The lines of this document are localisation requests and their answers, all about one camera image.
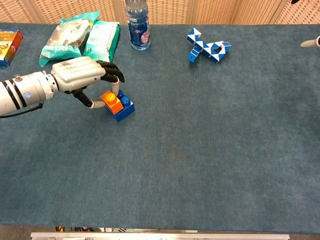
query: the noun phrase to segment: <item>wicker wall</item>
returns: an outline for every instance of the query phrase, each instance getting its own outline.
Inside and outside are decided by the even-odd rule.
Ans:
[[[320,0],[147,0],[152,24],[319,24]],[[0,22],[57,23],[100,10],[126,23],[125,0],[1,0]]]

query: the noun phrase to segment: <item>black stripe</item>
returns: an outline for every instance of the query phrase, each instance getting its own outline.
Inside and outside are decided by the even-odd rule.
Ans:
[[[20,109],[20,106],[19,106],[19,104],[18,104],[18,102],[17,102],[17,99],[15,98],[15,95],[12,93],[12,91],[11,91],[11,89],[9,88],[8,84],[7,84],[5,81],[2,81],[1,83],[4,85],[6,91],[7,91],[8,94],[10,95],[10,97],[11,97],[11,99],[12,99],[12,102],[13,102],[14,105],[15,105],[15,108],[16,108],[17,110]]]
[[[26,104],[26,101],[25,101],[24,97],[22,96],[19,88],[17,87],[16,83],[14,82],[14,80],[12,78],[10,78],[9,81],[12,84],[12,86],[14,87],[14,90],[16,91],[16,93],[18,94],[20,101],[22,103],[22,106],[25,108],[27,106],[27,104]]]

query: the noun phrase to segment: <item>green package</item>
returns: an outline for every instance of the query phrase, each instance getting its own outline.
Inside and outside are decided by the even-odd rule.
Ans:
[[[112,63],[119,33],[119,22],[97,21],[86,42],[83,56]]]
[[[40,66],[45,66],[50,60],[81,57],[88,35],[99,14],[99,11],[87,12],[68,19],[60,19],[60,24],[41,51]]]

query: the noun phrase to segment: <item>orange lego brick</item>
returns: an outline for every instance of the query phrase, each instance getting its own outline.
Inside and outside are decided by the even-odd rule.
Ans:
[[[112,91],[106,91],[104,94],[100,96],[102,101],[106,104],[106,106],[110,109],[113,114],[117,114],[124,106],[122,105],[121,101]]]

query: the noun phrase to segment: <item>bottle label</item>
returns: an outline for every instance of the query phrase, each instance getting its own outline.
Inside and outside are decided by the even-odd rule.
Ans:
[[[128,27],[131,43],[137,47],[143,47],[150,41],[148,16],[146,18],[128,17]]]

